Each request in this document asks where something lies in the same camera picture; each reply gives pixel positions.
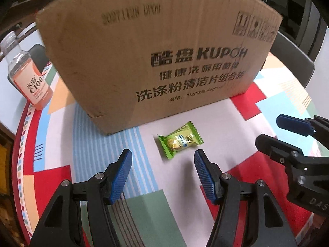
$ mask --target cardboard box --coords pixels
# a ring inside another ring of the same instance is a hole
[[[50,57],[106,134],[247,90],[282,17],[260,0],[56,0]]]

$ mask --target green candy wrapper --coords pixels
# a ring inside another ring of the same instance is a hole
[[[191,121],[167,136],[158,136],[168,159],[172,159],[176,152],[192,145],[201,145],[203,139]]]

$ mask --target plastic bottle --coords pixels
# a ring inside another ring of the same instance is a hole
[[[53,91],[41,76],[29,52],[19,46],[13,31],[0,43],[9,64],[8,75],[36,110],[42,110],[53,96]]]

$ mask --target gray chair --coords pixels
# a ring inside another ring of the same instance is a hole
[[[49,58],[46,56],[46,48],[41,44],[36,44],[28,52],[30,53],[31,58],[34,64],[37,66],[39,72],[42,72],[44,67],[49,62]],[[16,85],[9,78],[9,75],[7,76],[7,79],[18,90]]]
[[[275,55],[305,88],[315,70],[314,62],[292,41],[278,31],[270,52]]]

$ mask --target table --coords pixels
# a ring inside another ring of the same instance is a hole
[[[157,134],[167,135],[189,120],[204,139],[199,148],[222,171],[242,181],[266,181],[297,242],[310,227],[311,213],[285,198],[283,166],[255,147],[255,138],[265,133],[302,148],[305,155],[328,155],[312,137],[276,126],[279,114],[312,118],[316,110],[301,84],[272,54],[245,94],[110,136],[100,134],[51,63],[42,75],[54,91],[53,98],[42,111],[26,105],[12,161],[15,204],[27,242],[62,180],[86,181],[129,148],[133,166],[120,200],[110,208],[122,246],[206,246],[218,208],[200,188],[193,164],[195,148],[167,160],[157,140]],[[81,203],[81,209],[84,235],[91,242],[86,204]]]

